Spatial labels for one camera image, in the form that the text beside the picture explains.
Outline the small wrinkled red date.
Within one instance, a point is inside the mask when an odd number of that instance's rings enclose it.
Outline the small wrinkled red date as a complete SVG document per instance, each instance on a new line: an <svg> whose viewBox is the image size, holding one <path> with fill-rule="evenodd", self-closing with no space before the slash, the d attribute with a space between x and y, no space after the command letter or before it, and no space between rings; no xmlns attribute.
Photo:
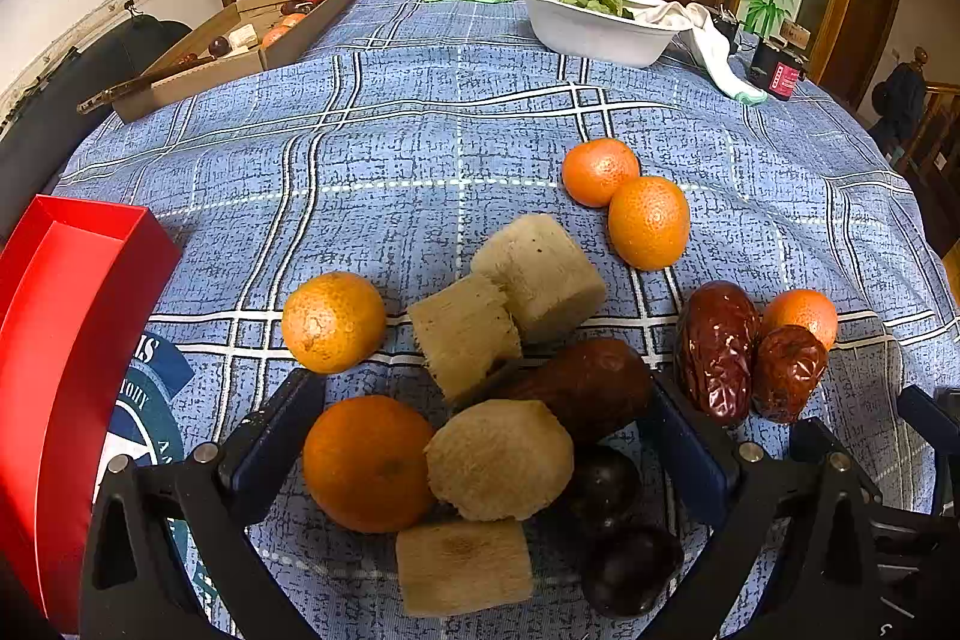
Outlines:
<svg viewBox="0 0 960 640"><path fill-rule="evenodd" d="M752 381L757 413L778 424L796 422L827 364L827 349L804 326L771 330L755 353Z"/></svg>

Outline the small orange mandarin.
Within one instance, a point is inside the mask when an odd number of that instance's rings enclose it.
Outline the small orange mandarin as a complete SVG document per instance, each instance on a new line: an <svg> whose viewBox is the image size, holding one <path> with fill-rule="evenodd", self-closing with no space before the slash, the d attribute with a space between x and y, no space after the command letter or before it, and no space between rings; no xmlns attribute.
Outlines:
<svg viewBox="0 0 960 640"><path fill-rule="evenodd" d="M811 331L827 351L835 346L838 314L833 302L822 292L814 289L781 292L766 305L761 317L760 336L788 325Z"/></svg>

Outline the large wrinkled red date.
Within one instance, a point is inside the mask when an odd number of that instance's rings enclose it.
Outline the large wrinkled red date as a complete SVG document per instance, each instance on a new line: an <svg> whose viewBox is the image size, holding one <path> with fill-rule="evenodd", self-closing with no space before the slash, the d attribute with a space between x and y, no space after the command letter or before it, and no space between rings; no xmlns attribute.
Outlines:
<svg viewBox="0 0 960 640"><path fill-rule="evenodd" d="M721 427L748 414L760 317L742 287L713 281L686 301L675 338L675 377L690 403Z"/></svg>

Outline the dark plum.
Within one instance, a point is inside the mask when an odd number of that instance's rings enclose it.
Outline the dark plum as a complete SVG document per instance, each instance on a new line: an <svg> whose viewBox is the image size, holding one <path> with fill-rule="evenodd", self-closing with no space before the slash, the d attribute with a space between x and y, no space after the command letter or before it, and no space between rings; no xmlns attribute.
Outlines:
<svg viewBox="0 0 960 640"><path fill-rule="evenodd" d="M679 538L647 523L612 528L579 552L578 572L586 601L602 615L645 615L683 564Z"/></svg>
<svg viewBox="0 0 960 640"><path fill-rule="evenodd" d="M608 447L579 448L573 476L553 509L565 520L592 528L613 528L640 510L643 483L630 456Z"/></svg>

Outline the smooth brown date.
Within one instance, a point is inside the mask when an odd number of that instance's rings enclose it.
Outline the smooth brown date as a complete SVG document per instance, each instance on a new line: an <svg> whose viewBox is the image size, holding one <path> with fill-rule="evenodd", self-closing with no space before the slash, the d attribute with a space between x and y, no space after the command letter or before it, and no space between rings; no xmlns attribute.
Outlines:
<svg viewBox="0 0 960 640"><path fill-rule="evenodd" d="M652 385L652 372L633 347L621 339L592 338L501 381L490 396L542 401L574 442L596 443L641 416Z"/></svg>

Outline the round beige sugarcane chunk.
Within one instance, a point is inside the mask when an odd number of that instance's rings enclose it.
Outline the round beige sugarcane chunk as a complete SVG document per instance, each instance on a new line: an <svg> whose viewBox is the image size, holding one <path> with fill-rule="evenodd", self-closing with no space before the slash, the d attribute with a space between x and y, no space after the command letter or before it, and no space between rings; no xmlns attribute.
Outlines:
<svg viewBox="0 0 960 640"><path fill-rule="evenodd" d="M425 458L434 497L464 520L524 521L568 486L574 443L542 401L490 399L451 417Z"/></svg>

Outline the beige sugarcane chunk back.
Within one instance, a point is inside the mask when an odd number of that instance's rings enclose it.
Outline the beige sugarcane chunk back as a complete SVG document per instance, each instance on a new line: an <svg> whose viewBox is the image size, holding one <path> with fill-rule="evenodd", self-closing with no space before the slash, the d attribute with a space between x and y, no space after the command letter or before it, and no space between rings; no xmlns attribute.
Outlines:
<svg viewBox="0 0 960 640"><path fill-rule="evenodd" d="M524 214L496 230L470 269L505 292L525 342L563 338L596 314L607 296L596 266L550 214Z"/></svg>

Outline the beige sugarcane chunk front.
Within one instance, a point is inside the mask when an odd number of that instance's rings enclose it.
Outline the beige sugarcane chunk front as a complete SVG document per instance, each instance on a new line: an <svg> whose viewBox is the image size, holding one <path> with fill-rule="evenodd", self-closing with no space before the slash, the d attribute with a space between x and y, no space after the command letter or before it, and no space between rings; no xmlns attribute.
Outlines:
<svg viewBox="0 0 960 640"><path fill-rule="evenodd" d="M444 521L395 538L397 581L412 617L449 617L524 603L534 593L519 521Z"/></svg>

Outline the red tray box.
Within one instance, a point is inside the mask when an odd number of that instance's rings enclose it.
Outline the red tray box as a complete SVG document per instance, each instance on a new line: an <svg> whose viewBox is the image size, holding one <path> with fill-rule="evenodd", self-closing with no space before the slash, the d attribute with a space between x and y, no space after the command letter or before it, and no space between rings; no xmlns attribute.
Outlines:
<svg viewBox="0 0 960 640"><path fill-rule="evenodd" d="M143 206L52 195L2 250L2 554L60 632L112 409L179 255Z"/></svg>

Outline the black red jar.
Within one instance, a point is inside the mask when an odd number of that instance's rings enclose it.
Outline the black red jar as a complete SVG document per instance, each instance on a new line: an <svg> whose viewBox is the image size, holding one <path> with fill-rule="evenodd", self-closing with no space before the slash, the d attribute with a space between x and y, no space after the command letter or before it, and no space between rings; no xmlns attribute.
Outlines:
<svg viewBox="0 0 960 640"><path fill-rule="evenodd" d="M789 101L809 66L811 33L792 19L784 19L778 34L757 44L748 69L748 81L780 101Z"/></svg>

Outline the black leather sofa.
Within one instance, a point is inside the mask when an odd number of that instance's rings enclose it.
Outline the black leather sofa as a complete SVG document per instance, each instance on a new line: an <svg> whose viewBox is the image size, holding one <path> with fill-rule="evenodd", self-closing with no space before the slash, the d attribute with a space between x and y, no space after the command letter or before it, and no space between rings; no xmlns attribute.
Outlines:
<svg viewBox="0 0 960 640"><path fill-rule="evenodd" d="M104 106L82 115L76 106L101 89L139 76L189 32L179 21L135 14L49 74L14 114L13 127L2 138L2 241L32 197L52 190L71 154L110 113Z"/></svg>

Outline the white towel green edge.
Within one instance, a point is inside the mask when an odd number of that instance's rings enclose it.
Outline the white towel green edge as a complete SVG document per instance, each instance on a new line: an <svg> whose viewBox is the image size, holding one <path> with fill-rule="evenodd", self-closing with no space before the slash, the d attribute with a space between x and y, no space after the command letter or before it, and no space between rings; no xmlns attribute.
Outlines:
<svg viewBox="0 0 960 640"><path fill-rule="evenodd" d="M708 8L700 3L664 2L652 7L636 7L633 14L640 23L669 28L683 35L697 64L706 70L724 96L748 107L765 103L766 92L743 81L732 71L729 41L713 25Z"/></svg>

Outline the white bowl with greens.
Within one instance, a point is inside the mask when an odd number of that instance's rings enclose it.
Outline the white bowl with greens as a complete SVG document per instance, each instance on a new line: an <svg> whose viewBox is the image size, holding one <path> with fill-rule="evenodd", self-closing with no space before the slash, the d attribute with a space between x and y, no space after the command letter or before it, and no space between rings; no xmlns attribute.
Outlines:
<svg viewBox="0 0 960 640"><path fill-rule="evenodd" d="M562 0L524 0L530 24L545 47L565 55L646 68L675 35L693 29L677 2L623 0L633 19L579 8Z"/></svg>

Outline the blue plaid tablecloth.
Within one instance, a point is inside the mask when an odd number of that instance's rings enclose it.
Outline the blue plaid tablecloth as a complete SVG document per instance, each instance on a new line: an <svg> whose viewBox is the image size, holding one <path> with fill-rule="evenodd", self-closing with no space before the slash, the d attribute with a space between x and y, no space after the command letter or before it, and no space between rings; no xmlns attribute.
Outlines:
<svg viewBox="0 0 960 640"><path fill-rule="evenodd" d="M674 266L626 266L604 214L568 197L563 159L596 138L685 193L692 234ZM682 46L644 70L566 57L523 3L355 0L296 64L106 120L57 193L144 206L181 249L148 328L192 374L119 396L122 440L149 463L221 440L267 399L293 369L286 298L337 269L379 289L389 325L329 399L389 395L443 422L405 310L527 213L555 216L604 276L586 333L654 369L700 284L732 281L757 304L823 292L838 341L809 413L869 476L895 474L895 497L916 495L896 398L958 383L958 308L918 200L827 92L802 83L745 107Z"/></svg>

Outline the cardboard box tray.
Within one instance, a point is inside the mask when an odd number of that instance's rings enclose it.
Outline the cardboard box tray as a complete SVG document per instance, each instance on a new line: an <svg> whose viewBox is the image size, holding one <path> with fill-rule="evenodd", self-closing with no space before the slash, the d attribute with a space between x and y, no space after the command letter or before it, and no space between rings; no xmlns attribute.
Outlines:
<svg viewBox="0 0 960 640"><path fill-rule="evenodd" d="M298 60L353 0L236 0L176 42L144 74L106 91L126 122Z"/></svg>

